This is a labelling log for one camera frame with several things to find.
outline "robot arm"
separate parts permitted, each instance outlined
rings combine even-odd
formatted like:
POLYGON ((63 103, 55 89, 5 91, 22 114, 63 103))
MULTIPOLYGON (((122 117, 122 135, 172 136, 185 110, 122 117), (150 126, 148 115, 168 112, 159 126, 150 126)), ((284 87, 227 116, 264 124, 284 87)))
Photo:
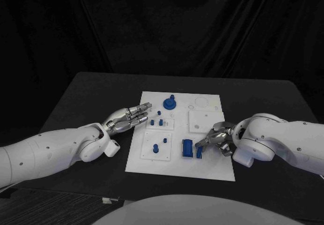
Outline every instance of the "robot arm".
MULTIPOLYGON (((215 124, 214 135, 220 133, 218 146, 231 155, 230 144, 237 145, 234 160, 247 167, 254 159, 271 161, 276 154, 296 167, 324 174, 324 125, 305 121, 289 122, 266 113, 256 114, 235 126, 215 124)), ((207 146, 207 139, 198 144, 207 146)))
POLYGON ((90 162, 103 153, 113 157, 120 150, 112 136, 148 120, 146 103, 113 113, 103 124, 45 132, 0 147, 0 188, 55 174, 77 161, 90 162))

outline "blue knob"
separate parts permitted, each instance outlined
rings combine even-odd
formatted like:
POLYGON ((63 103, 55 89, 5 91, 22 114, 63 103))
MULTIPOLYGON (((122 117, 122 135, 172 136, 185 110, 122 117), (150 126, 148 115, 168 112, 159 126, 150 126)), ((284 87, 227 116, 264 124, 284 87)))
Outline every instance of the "blue knob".
POLYGON ((153 146, 153 152, 159 153, 159 146, 158 146, 158 144, 155 144, 155 146, 153 146))
POLYGON ((169 110, 175 109, 178 106, 178 103, 175 101, 175 95, 171 96, 163 102, 163 107, 169 110))

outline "black table surface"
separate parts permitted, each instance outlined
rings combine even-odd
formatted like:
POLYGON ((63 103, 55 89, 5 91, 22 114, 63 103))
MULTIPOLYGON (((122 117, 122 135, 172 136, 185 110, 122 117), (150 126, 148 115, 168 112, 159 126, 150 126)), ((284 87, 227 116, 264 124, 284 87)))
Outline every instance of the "black table surface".
MULTIPOLYGON (((240 123, 257 113, 289 121, 317 122, 290 81, 78 73, 55 107, 42 132, 103 122, 120 108, 140 104, 143 91, 221 95, 227 121, 240 123)), ((256 160, 251 168, 234 161, 237 181, 126 172, 133 130, 114 136, 122 149, 93 162, 76 165, 50 177, 28 180, 18 188, 41 189, 140 200, 159 195, 224 197, 257 205, 292 218, 324 220, 322 177, 276 156, 256 160)))

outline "white board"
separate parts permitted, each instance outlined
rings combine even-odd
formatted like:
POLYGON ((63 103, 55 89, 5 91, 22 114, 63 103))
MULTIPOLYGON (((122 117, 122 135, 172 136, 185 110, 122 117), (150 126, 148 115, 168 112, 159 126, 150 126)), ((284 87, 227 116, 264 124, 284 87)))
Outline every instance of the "white board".
POLYGON ((214 124, 225 121, 220 95, 145 91, 140 104, 148 102, 153 105, 148 110, 149 121, 135 128, 126 172, 235 181, 233 159, 222 155, 217 146, 207 149, 202 159, 197 158, 195 146, 195 157, 184 157, 184 139, 194 140, 195 144, 207 137, 214 124), (172 94, 178 106, 173 110, 168 110, 163 107, 163 101, 172 94), (163 123, 163 126, 159 125, 161 119, 169 122, 163 123), (150 143, 145 143, 145 140, 149 140, 145 139, 148 133, 150 143), (166 145, 163 146, 163 137, 168 134, 172 135, 172 139, 168 140, 171 149, 166 145), (159 153, 153 153, 153 142, 159 142, 156 144, 165 148, 165 150, 159 148, 159 153))

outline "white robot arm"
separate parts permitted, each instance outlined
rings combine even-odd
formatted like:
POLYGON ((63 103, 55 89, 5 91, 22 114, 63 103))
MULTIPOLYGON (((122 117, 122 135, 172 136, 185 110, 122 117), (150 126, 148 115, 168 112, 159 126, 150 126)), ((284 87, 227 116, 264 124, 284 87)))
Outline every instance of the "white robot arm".
POLYGON ((0 147, 0 188, 65 170, 80 160, 90 162, 103 153, 113 157, 120 150, 112 136, 148 120, 146 103, 113 113, 103 124, 45 132, 0 147))
POLYGON ((276 154, 296 167, 324 175, 324 125, 306 121, 289 122, 260 113, 233 126, 217 123, 197 147, 217 144, 227 156, 230 143, 237 145, 234 160, 247 167, 254 159, 271 161, 276 154))

